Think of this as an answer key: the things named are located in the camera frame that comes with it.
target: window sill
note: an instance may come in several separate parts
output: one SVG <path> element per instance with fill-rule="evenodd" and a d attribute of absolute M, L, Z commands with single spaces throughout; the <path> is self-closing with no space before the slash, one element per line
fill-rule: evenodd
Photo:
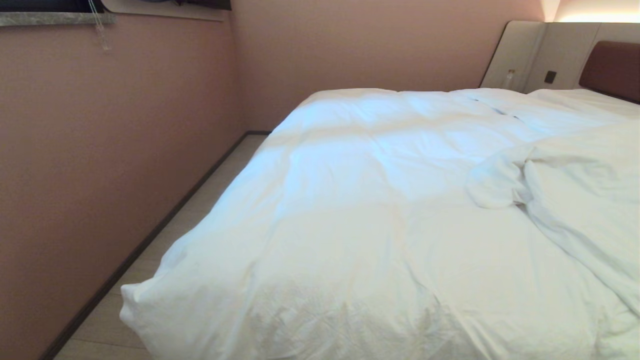
<path fill-rule="evenodd" d="M 115 24 L 112 13 L 99 13 L 103 24 Z M 0 26 L 95 24 L 92 13 L 0 12 Z"/>

